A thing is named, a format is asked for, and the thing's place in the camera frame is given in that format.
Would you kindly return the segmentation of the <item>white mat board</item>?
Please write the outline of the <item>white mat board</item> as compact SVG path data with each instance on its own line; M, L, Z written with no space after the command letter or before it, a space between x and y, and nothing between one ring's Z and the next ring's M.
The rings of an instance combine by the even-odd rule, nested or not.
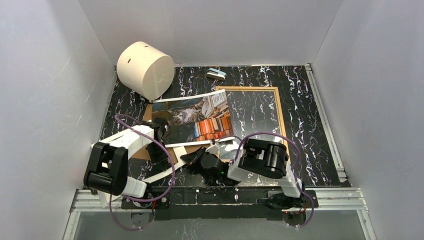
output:
M140 151L143 148L146 148L148 144L153 144L154 147L157 146L153 139L153 131L149 131L148 133L144 133L143 135L139 135L133 130L126 129L119 133L116 133L112 136L104 138L100 140L103 144L109 144L111 147L123 147L128 150L128 156L124 158L124 160L128 161L130 157L132 157L135 153ZM174 160L174 168L178 170L183 165L186 164L184 160L181 159L181 156L186 154L187 151L183 146L177 146L172 148L173 153L175 154ZM166 176L172 175L172 169L169 168L163 172L150 176L148 178L144 178L142 180L137 180L133 177L128 176L125 178L126 185L122 191L118 191L118 193L109 193L106 190L99 190L99 200L102 208L106 208L107 204L116 200L120 196L130 196L132 198L140 199L147 192L148 184L151 184L155 181L158 181Z

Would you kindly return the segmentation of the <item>light wooden picture frame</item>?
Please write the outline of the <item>light wooden picture frame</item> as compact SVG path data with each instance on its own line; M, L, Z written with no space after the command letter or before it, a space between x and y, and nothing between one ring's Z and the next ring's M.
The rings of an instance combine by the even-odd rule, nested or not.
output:
M215 90L226 93L234 135L241 139L257 132L287 135L277 87L217 86Z

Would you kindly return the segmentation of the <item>clear acrylic sheet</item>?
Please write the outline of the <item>clear acrylic sheet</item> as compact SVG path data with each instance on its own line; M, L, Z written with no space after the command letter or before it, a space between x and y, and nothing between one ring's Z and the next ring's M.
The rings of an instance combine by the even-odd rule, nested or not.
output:
M245 136L257 133L281 133L278 108L274 91L235 91L226 89L230 120L233 134L243 139ZM256 135L253 138L279 142L283 139L273 135ZM219 157L225 160L233 160L240 141L234 139L228 143L219 144ZM274 179L267 178L256 173L245 175L239 184L243 187L253 186L277 186Z

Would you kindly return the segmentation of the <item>cat and books photo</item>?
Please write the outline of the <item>cat and books photo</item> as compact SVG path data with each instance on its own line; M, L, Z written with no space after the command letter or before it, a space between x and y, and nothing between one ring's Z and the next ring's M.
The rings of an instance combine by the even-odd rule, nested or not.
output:
M163 118L168 122L169 135L164 141L168 148L202 145L234 133L224 89L156 100L152 103L151 114L153 120Z

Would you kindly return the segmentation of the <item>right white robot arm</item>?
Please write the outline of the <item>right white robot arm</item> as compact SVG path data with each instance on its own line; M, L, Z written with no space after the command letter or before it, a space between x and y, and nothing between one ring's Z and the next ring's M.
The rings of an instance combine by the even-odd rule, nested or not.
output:
M233 162L224 162L218 157L219 154L219 147L214 144L208 148L202 146L192 153L182 155L180 159L195 174L224 186L235 186L253 173L274 179L285 197L301 197L303 184L293 174L284 144L249 138Z

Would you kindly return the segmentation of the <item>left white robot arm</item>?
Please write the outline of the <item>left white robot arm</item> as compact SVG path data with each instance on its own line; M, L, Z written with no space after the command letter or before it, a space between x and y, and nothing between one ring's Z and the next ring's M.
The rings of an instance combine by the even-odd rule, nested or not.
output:
M171 185L159 196L148 198L151 189L147 182L128 175L128 160L140 149L146 148L150 160L167 167L171 155L164 141L169 136L169 123L162 117L153 121L141 121L135 126L111 136L109 141L92 145L83 184L85 187L122 195L140 203L149 203L165 197Z

